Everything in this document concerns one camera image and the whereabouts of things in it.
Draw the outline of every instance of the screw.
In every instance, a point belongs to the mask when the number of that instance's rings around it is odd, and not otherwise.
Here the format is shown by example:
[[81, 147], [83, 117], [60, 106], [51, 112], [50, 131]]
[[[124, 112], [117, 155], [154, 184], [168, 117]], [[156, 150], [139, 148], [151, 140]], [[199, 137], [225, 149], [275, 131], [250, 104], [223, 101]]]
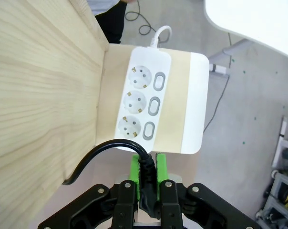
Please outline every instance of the screw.
[[196, 186], [195, 186], [195, 187], [192, 187], [192, 191], [193, 191], [193, 192], [199, 192], [199, 188], [196, 187]]
[[173, 184], [172, 184], [171, 182], [169, 182], [169, 181], [166, 181], [166, 182], [165, 182], [165, 186], [166, 186], [166, 187], [171, 187], [172, 185], [173, 185]]

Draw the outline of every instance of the gray floor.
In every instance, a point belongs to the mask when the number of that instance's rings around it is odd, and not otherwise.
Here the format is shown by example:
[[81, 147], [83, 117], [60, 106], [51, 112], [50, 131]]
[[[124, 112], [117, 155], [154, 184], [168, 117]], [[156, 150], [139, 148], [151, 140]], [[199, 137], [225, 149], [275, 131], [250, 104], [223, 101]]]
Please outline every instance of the gray floor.
[[[228, 34], [206, 20], [202, 0], [141, 0], [140, 5], [154, 28], [172, 27], [173, 36], [164, 48], [209, 56], [229, 45]], [[129, 10], [137, 11], [137, 4], [129, 4]], [[122, 43], [149, 45], [153, 33], [141, 36], [142, 24], [142, 19], [127, 21]], [[232, 43], [241, 39], [231, 38]], [[288, 58], [254, 44], [232, 59], [227, 90], [204, 134], [195, 181], [253, 217], [270, 181], [281, 117], [288, 118]], [[229, 58], [219, 64], [228, 66]], [[225, 83], [225, 77], [210, 76], [206, 123]]]

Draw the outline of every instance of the power strip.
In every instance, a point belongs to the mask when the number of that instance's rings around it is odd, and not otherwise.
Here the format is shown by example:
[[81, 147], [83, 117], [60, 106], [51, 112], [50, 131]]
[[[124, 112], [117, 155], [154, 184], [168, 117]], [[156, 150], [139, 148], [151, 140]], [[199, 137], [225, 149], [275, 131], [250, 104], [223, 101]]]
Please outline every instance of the power strip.
[[131, 139], [148, 153], [153, 150], [171, 61], [169, 54], [157, 48], [133, 49], [116, 122], [115, 139]]

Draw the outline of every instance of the person's leg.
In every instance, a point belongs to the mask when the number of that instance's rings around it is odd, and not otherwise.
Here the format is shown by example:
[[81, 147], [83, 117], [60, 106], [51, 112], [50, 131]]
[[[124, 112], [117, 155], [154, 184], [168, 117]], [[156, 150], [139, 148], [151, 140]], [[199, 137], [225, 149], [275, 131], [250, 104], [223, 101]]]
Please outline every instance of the person's leg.
[[95, 16], [109, 43], [121, 43], [126, 6], [127, 3], [119, 1], [107, 12]]

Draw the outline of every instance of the wooden board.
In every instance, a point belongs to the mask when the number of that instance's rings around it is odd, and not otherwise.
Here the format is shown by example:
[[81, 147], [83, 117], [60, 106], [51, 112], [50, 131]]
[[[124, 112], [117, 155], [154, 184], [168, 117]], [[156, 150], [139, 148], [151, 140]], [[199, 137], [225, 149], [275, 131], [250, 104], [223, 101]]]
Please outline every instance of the wooden board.
[[68, 0], [0, 0], [0, 229], [27, 228], [95, 145], [94, 23]]
[[[113, 139], [131, 51], [135, 46], [110, 44], [105, 54], [97, 118], [96, 144]], [[161, 49], [172, 57], [155, 152], [180, 153], [188, 92], [191, 53]]]

